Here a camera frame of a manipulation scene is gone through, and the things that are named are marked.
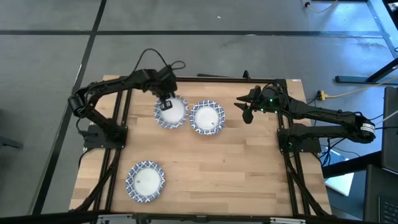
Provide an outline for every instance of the blue floral pattern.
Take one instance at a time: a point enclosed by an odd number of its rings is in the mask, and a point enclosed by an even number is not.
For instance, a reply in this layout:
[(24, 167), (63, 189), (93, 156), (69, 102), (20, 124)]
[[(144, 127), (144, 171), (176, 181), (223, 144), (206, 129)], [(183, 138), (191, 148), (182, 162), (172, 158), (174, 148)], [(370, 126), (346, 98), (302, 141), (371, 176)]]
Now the blue floral pattern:
[[(160, 185), (155, 193), (153, 193), (152, 195), (144, 196), (144, 195), (139, 194), (135, 190), (134, 178), (140, 170), (146, 169), (146, 168), (151, 168), (158, 172), (158, 174), (160, 175)], [(130, 172), (128, 173), (127, 178), (126, 178), (126, 190), (127, 190), (127, 193), (130, 195), (130, 197), (132, 199), (134, 199), (136, 202), (147, 203), (147, 202), (150, 202), (153, 199), (157, 198), (160, 195), (160, 192), (164, 188), (165, 182), (166, 182), (165, 175), (164, 175), (162, 168), (160, 168), (160, 165), (158, 165), (156, 162), (152, 162), (152, 161), (142, 161), (142, 162), (137, 163), (134, 167), (132, 167)]]
[[(195, 123), (195, 113), (202, 107), (204, 106), (209, 106), (211, 108), (214, 108), (217, 113), (218, 117), (220, 118), (218, 120), (217, 125), (211, 129), (211, 130), (204, 130), (199, 128), (199, 126)], [(217, 134), (221, 131), (221, 129), (224, 127), (225, 124), (225, 113), (224, 109), (221, 107), (220, 104), (214, 102), (213, 100), (202, 100), (201, 102), (197, 103), (195, 106), (193, 106), (190, 117), (189, 117), (190, 123), (192, 128), (198, 132), (199, 134), (204, 134), (204, 135), (214, 135)]]
[(154, 116), (155, 116), (156, 122), (159, 125), (161, 125), (163, 128), (167, 128), (167, 129), (178, 128), (179, 126), (181, 126), (187, 120), (187, 117), (188, 117), (188, 102), (182, 96), (175, 96), (175, 98), (181, 100), (181, 102), (183, 103), (183, 105), (184, 105), (184, 116), (181, 118), (181, 120), (179, 122), (173, 123), (173, 124), (172, 123), (168, 123), (167, 121), (165, 121), (162, 118), (162, 115), (161, 115), (162, 111), (160, 110), (160, 100), (158, 99), (156, 101)]

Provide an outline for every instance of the blue and white plate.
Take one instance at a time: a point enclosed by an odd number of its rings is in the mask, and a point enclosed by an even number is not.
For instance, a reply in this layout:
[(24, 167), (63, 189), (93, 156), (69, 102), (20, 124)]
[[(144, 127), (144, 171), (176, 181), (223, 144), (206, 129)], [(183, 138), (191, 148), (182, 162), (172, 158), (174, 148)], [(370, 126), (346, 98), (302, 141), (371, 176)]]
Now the blue and white plate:
[(165, 176), (162, 168), (152, 161), (137, 163), (126, 178), (127, 193), (140, 203), (147, 203), (157, 198), (164, 184)]
[(225, 124), (224, 109), (213, 100), (202, 100), (193, 106), (189, 120), (199, 134), (217, 134)]
[(160, 100), (155, 104), (154, 116), (156, 122), (163, 128), (172, 129), (181, 126), (188, 117), (188, 102), (182, 96), (170, 97), (172, 108), (162, 111), (160, 109)]

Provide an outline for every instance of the yellow cable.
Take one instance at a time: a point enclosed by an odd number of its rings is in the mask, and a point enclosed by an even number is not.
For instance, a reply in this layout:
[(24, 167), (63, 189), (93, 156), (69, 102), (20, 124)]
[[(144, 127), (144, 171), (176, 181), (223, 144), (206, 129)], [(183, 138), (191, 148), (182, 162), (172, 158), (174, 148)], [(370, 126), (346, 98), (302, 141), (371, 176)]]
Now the yellow cable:
[(376, 85), (373, 85), (373, 86), (367, 86), (367, 87), (364, 87), (364, 88), (360, 88), (360, 89), (357, 89), (357, 90), (349, 91), (349, 92), (347, 92), (347, 93), (342, 93), (342, 94), (335, 95), (335, 96), (330, 96), (330, 95), (325, 94), (325, 98), (336, 98), (336, 97), (345, 96), (345, 95), (348, 95), (348, 94), (350, 94), (350, 93), (355, 93), (355, 92), (357, 92), (357, 91), (361, 91), (361, 90), (365, 90), (365, 89), (372, 88), (372, 87), (375, 87), (375, 86), (383, 85), (383, 84), (385, 84), (385, 83), (387, 83), (387, 82), (389, 82), (389, 81), (392, 81), (392, 80), (394, 80), (394, 79), (397, 79), (397, 78), (398, 78), (398, 76), (396, 76), (396, 77), (394, 77), (394, 78), (391, 78), (391, 79), (389, 79), (389, 80), (387, 80), (387, 81), (380, 82), (380, 83), (378, 83), (378, 84), (376, 84)]
[(338, 0), (334, 1), (333, 4), (331, 4), (329, 7), (327, 7), (326, 9), (324, 9), (324, 10), (322, 10), (322, 11), (315, 11), (315, 10), (311, 7), (311, 5), (308, 5), (307, 7), (308, 7), (312, 12), (314, 12), (314, 13), (323, 13), (323, 12), (325, 12), (326, 10), (330, 9), (332, 6), (334, 6), (334, 5), (337, 3), (337, 1), (338, 1)]

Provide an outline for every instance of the floor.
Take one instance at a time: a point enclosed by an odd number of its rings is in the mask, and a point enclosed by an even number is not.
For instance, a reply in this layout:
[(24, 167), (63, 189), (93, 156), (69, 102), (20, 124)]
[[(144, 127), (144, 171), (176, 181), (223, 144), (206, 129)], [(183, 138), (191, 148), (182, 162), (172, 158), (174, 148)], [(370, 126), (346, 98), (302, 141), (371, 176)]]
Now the floor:
[[(380, 1), (372, 0), (398, 46), (398, 33)], [(0, 217), (29, 213), (37, 184), (62, 120), (89, 35), (4, 35), (1, 30), (91, 30), (101, 0), (0, 1), (0, 135), (24, 143), (21, 150), (0, 150)], [(321, 9), (329, 2), (312, 2)], [(283, 30), (378, 31), (367, 5), (341, 2), (322, 14), (299, 0), (114, 0), (108, 1), (98, 30)], [(168, 62), (184, 60), (179, 76), (197, 73), (240, 77), (301, 79), (307, 98), (317, 90), (336, 95), (363, 85), (336, 84), (336, 75), (369, 76), (393, 56), (382, 38), (274, 35), (97, 35), (82, 86), (105, 74), (128, 74), (143, 49), (157, 49)], [(161, 67), (148, 54), (142, 68)], [(368, 118), (383, 111), (384, 86), (317, 106), (362, 111)], [(65, 212), (77, 174), (83, 140), (71, 118), (50, 186), (44, 213)], [(343, 141), (340, 149), (360, 155), (381, 148)], [(341, 152), (353, 158), (354, 154)]]

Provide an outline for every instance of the gray floor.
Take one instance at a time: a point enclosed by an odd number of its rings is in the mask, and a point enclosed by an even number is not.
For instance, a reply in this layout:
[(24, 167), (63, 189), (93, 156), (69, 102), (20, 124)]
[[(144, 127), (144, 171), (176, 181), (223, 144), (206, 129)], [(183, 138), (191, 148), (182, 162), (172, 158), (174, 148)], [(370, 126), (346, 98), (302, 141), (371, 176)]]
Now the gray floor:
[[(396, 43), (398, 35), (387, 12), (378, 1), (373, 2)], [(100, 0), (1, 1), (0, 29), (90, 30), (99, 4)], [(328, 4), (313, 2), (312, 6), (321, 9)], [(377, 26), (365, 3), (342, 2), (323, 14), (314, 14), (303, 9), (299, 0), (118, 0), (108, 1), (99, 29), (375, 31)], [(29, 211), (87, 40), (85, 35), (0, 35), (0, 135), (24, 143), (22, 150), (0, 150), (1, 217)], [(333, 78), (368, 76), (393, 59), (385, 41), (378, 38), (97, 36), (83, 85), (105, 74), (128, 74), (147, 47), (157, 49), (168, 62), (184, 60), (187, 67), (177, 72), (179, 76), (207, 73), (240, 77), (249, 70), (252, 77), (299, 78), (307, 98), (317, 90), (335, 95), (361, 88), (336, 84)], [(159, 69), (161, 63), (154, 54), (148, 54), (141, 67)], [(375, 87), (317, 106), (362, 111), (373, 118), (382, 113), (383, 91), (383, 86)], [(75, 121), (72, 118), (65, 137), (45, 213), (68, 210), (83, 144)], [(354, 149), (360, 155), (378, 151), (381, 134), (376, 136), (371, 144), (343, 141), (339, 148)]]

